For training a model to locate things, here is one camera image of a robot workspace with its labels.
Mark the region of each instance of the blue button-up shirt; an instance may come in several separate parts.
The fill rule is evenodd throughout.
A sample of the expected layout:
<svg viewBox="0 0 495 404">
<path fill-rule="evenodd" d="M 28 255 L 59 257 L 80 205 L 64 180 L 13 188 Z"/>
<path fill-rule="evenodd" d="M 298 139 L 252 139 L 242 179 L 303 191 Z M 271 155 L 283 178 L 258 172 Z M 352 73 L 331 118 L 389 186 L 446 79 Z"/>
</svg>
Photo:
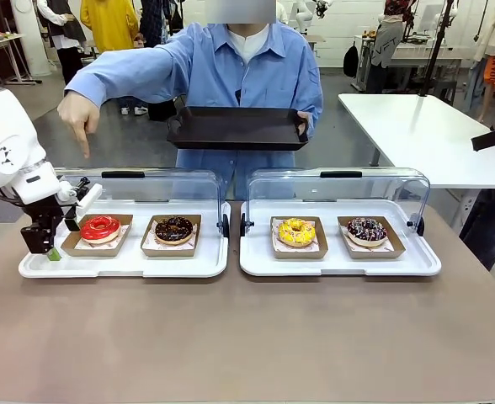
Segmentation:
<svg viewBox="0 0 495 404">
<path fill-rule="evenodd" d="M 306 40 L 286 25 L 271 24 L 266 43 L 245 65 L 226 25 L 191 24 L 165 45 L 105 52 L 67 90 L 98 106 L 126 95 L 161 103 L 187 94 L 190 106 L 292 108 L 311 114 L 311 138 L 322 112 L 322 89 Z M 177 167 L 220 174 L 223 194 L 236 171 L 237 199 L 247 198 L 247 178 L 255 169 L 294 166 L 291 151 L 178 150 L 177 155 Z"/>
</svg>

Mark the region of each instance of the white sneaker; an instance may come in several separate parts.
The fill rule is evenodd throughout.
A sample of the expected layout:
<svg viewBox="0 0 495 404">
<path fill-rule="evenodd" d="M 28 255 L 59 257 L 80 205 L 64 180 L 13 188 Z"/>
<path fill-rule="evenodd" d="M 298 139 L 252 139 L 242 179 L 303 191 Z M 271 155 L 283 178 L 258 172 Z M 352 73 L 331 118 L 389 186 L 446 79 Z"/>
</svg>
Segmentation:
<svg viewBox="0 0 495 404">
<path fill-rule="evenodd" d="M 148 114 L 148 108 L 147 107 L 136 107 L 134 110 L 134 114 L 136 116 Z"/>
</svg>

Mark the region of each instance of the sprinkled donut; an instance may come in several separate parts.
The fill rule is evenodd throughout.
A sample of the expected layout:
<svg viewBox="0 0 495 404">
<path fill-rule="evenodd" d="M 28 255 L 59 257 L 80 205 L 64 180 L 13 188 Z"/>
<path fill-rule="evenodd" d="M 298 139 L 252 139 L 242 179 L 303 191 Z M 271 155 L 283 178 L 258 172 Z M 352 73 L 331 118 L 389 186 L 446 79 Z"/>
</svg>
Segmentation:
<svg viewBox="0 0 495 404">
<path fill-rule="evenodd" d="M 279 239 L 291 247 L 307 247 L 315 238 L 315 227 L 301 219 L 288 219 L 278 227 Z"/>
<path fill-rule="evenodd" d="M 193 231 L 194 225 L 191 221 L 185 217 L 174 216 L 159 221 L 154 229 L 154 234 L 161 244 L 178 246 L 187 242 Z"/>
<path fill-rule="evenodd" d="M 375 219 L 356 217 L 347 225 L 349 238 L 362 247 L 378 247 L 388 239 L 388 231 Z"/>
</svg>

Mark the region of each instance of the donut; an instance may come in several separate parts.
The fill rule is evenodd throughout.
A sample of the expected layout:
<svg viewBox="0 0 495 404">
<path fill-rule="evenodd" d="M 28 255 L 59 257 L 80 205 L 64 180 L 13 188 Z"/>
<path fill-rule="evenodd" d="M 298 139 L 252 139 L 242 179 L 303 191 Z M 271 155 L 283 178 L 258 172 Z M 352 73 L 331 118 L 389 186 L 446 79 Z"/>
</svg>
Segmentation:
<svg viewBox="0 0 495 404">
<path fill-rule="evenodd" d="M 287 246 L 307 247 L 315 238 L 315 226 L 301 219 L 288 219 L 278 227 L 279 239 Z"/>
<path fill-rule="evenodd" d="M 120 221 L 111 216 L 96 216 L 81 228 L 81 238 L 89 244 L 104 244 L 120 233 Z"/>
<path fill-rule="evenodd" d="M 161 244 L 169 246 L 179 246 L 191 238 L 194 225 L 185 217 L 174 216 L 164 219 L 156 224 L 154 235 Z"/>
<path fill-rule="evenodd" d="M 347 225 L 350 240 L 361 247 L 378 247 L 388 239 L 388 231 L 375 219 L 356 217 Z"/>
</svg>

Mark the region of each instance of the yellow donut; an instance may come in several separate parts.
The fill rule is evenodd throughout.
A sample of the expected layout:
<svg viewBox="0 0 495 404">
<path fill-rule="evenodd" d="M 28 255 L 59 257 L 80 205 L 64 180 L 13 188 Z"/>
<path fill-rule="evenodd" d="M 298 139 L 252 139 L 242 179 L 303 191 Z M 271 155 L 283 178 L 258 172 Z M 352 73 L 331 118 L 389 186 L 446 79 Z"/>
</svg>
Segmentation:
<svg viewBox="0 0 495 404">
<path fill-rule="evenodd" d="M 315 227 L 300 219 L 283 221 L 279 227 L 279 239 L 291 247 L 307 247 L 315 238 Z"/>
</svg>

